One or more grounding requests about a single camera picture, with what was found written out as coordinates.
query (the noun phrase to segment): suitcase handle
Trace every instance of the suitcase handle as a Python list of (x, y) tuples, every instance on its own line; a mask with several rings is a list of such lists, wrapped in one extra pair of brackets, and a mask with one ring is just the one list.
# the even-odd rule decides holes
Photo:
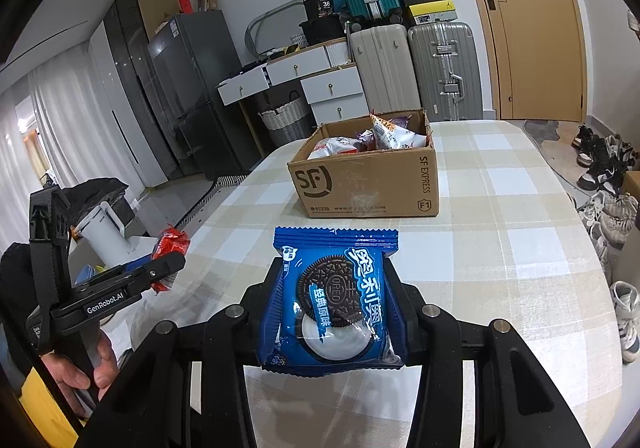
[(457, 74), (452, 74), (451, 77), (460, 84), (460, 95), (458, 96), (458, 100), (456, 101), (460, 102), (465, 98), (465, 80)]

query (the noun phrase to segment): plaid tablecloth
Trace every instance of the plaid tablecloth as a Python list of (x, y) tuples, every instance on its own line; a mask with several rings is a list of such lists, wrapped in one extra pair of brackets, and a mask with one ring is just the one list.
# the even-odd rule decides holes
[[(182, 326), (237, 303), (248, 285), (266, 275), (277, 225), (395, 228), (400, 249), (392, 261), (400, 278), (457, 319), (509, 320), (596, 444), (620, 400), (622, 362), (607, 284), (572, 203), (516, 126), (473, 121), (432, 128), (437, 217), (308, 219), (286, 167), (302, 141), (286, 145), (194, 235), (174, 289), (145, 298), (129, 317), (134, 344), (160, 319)], [(405, 446), (419, 376), (415, 367), (319, 379), (247, 368), (258, 444)], [(465, 447), (473, 446), (473, 389), (473, 366), (465, 362)], [(195, 388), (196, 407), (198, 396)]]

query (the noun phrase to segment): gray refrigerator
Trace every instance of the gray refrigerator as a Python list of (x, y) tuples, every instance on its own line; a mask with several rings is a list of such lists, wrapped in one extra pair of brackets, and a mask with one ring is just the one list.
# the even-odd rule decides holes
[(147, 49), (165, 110), (207, 178), (250, 171), (260, 152), (238, 103), (225, 106), (217, 89), (241, 70), (222, 11), (172, 17)]

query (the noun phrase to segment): white curtain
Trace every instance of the white curtain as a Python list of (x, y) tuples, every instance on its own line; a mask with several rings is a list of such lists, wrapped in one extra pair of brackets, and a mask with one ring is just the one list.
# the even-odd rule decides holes
[(29, 241), (29, 195), (42, 189), (18, 130), (11, 89), (0, 95), (0, 254)]
[(62, 187), (96, 177), (129, 185), (131, 202), (144, 190), (126, 143), (109, 110), (88, 42), (72, 47), (29, 73), (29, 90), (49, 160)]

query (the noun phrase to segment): metal screw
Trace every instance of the metal screw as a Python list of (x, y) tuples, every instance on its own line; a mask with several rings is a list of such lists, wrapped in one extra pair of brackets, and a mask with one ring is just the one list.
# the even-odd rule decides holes
[(508, 333), (511, 330), (511, 325), (507, 320), (495, 320), (494, 329), (499, 333)]
[(158, 334), (167, 334), (169, 332), (171, 332), (171, 329), (174, 328), (174, 324), (171, 323), (170, 321), (164, 320), (160, 323), (158, 323), (158, 325), (156, 325), (156, 332)]
[(225, 314), (229, 316), (229, 318), (239, 318), (244, 314), (244, 307), (238, 304), (230, 305), (226, 308)]
[(424, 307), (422, 307), (422, 314), (430, 318), (435, 318), (440, 314), (440, 307), (432, 303), (427, 304)]

